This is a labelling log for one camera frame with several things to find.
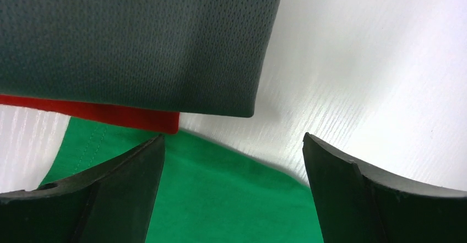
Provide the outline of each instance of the stitching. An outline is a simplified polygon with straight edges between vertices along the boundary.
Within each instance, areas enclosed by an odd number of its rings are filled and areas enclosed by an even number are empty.
[[[74,175],[78,171],[78,167],[81,164],[81,161],[83,161],[84,154],[88,151],[89,143],[91,142],[91,139],[94,137],[94,134],[97,131],[97,126],[94,129],[93,133],[91,134],[91,137],[89,137],[88,143],[86,144],[83,153],[81,154],[81,158],[79,158],[78,164],[76,165],[76,168],[74,168],[72,175]]]
[[[104,136],[105,136],[105,133],[107,132],[107,129],[108,129],[108,126],[105,127],[105,130],[104,130],[104,132],[102,133],[101,140],[99,140],[99,144],[97,145],[96,151],[94,151],[93,157],[92,157],[91,160],[89,161],[89,164],[88,164],[87,169],[89,169],[89,167],[91,166],[91,163],[93,162],[94,158],[96,157],[97,151],[98,151],[99,148],[101,147],[101,143],[102,143],[102,140],[104,140]]]

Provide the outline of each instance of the folded gray cloth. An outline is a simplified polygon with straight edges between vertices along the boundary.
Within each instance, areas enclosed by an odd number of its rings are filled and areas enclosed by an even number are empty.
[[[0,93],[248,117],[279,0],[0,0]]]

